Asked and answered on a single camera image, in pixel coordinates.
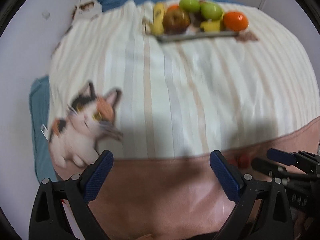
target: banana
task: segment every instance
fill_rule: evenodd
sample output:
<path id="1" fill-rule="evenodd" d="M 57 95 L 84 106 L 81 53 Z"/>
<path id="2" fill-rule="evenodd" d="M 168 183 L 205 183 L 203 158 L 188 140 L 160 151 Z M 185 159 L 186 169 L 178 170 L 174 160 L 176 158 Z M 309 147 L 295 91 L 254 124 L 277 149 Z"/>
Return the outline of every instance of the banana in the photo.
<path id="1" fill-rule="evenodd" d="M 202 22 L 200 28 L 205 32 L 219 32 L 221 31 L 221 21 Z"/>
<path id="2" fill-rule="evenodd" d="M 161 2 L 157 2 L 153 7 L 153 23 L 146 20 L 145 18 L 143 19 L 143 22 L 150 27 L 150 32 L 153 35 L 158 36 L 164 33 L 164 28 L 162 25 L 164 14 L 165 14 L 164 4 Z"/>
<path id="3" fill-rule="evenodd" d="M 217 21 L 205 21 L 200 24 L 200 28 L 204 30 L 204 32 L 220 32 L 224 30 L 223 25 L 223 16 L 222 14 L 220 20 Z"/>

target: striped fabric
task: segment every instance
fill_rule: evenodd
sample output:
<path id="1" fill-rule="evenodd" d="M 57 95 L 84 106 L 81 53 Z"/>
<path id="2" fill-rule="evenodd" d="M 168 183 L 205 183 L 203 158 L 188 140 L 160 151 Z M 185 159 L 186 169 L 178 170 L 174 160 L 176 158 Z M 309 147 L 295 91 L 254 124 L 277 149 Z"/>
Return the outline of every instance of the striped fabric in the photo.
<path id="1" fill-rule="evenodd" d="M 298 39 L 256 8 L 220 5 L 243 12 L 259 41 L 161 44 L 142 25 L 151 2 L 79 20 L 52 57 L 48 123 L 66 116 L 88 79 L 99 94 L 123 91 L 116 126 L 124 139 L 99 143 L 117 159 L 201 156 L 278 138 L 318 117 L 316 78 Z"/>

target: cat print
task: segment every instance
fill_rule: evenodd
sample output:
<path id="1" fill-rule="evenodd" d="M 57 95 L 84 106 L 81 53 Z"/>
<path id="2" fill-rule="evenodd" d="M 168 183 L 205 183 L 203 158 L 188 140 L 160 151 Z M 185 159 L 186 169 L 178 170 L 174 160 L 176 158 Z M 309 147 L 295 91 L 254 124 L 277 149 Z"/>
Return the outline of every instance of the cat print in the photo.
<path id="1" fill-rule="evenodd" d="M 122 133 L 114 126 L 115 107 L 121 91 L 112 89 L 105 96 L 96 95 L 92 82 L 88 82 L 69 106 L 65 119 L 55 119 L 49 137 L 49 152 L 54 163 L 67 167 L 73 161 L 83 168 L 94 163 L 99 154 L 96 141 L 103 137 L 122 139 Z"/>

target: metal screw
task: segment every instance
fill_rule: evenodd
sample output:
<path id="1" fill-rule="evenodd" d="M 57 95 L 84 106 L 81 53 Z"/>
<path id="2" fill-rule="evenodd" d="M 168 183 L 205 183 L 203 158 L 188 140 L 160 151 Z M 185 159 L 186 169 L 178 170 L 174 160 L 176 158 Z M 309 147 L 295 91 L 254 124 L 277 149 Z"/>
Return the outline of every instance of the metal screw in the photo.
<path id="1" fill-rule="evenodd" d="M 288 180 L 287 180 L 287 179 L 282 179 L 282 184 L 283 184 L 284 186 L 287 186 L 287 185 L 288 185 Z"/>
<path id="2" fill-rule="evenodd" d="M 80 178 L 80 175 L 79 174 L 73 174 L 72 176 L 71 176 L 71 179 L 72 180 L 77 180 L 77 179 L 79 179 Z"/>
<path id="3" fill-rule="evenodd" d="M 243 176 L 246 180 L 252 180 L 252 176 L 250 174 L 245 174 Z"/>
<path id="4" fill-rule="evenodd" d="M 49 182 L 49 179 L 48 178 L 44 178 L 43 180 L 42 180 L 42 184 L 47 184 Z"/>
<path id="5" fill-rule="evenodd" d="M 280 178 L 275 178 L 275 183 L 276 183 L 276 184 L 281 184 L 281 182 L 282 182 L 282 181 L 281 181 Z"/>

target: orange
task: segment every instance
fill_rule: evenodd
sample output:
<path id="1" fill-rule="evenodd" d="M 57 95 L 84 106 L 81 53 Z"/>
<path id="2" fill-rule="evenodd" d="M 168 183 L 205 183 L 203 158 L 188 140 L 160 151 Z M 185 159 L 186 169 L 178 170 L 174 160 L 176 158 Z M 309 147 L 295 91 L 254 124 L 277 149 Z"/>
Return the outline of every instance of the orange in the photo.
<path id="1" fill-rule="evenodd" d="M 223 17 L 224 25 L 234 32 L 245 30 L 249 26 L 247 17 L 241 12 L 227 12 Z"/>
<path id="2" fill-rule="evenodd" d="M 174 9 L 179 9 L 179 5 L 178 4 L 174 4 L 174 5 L 169 6 L 169 8 L 167 9 L 167 12 L 170 11 L 170 10 L 174 10 Z"/>

